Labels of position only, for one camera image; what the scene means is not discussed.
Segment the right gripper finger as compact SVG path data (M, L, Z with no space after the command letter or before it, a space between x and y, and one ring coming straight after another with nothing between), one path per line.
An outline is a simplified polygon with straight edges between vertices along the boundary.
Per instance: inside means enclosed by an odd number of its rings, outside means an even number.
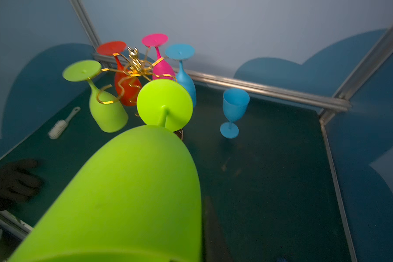
M233 258L209 196L203 201L203 243L204 262L232 262Z

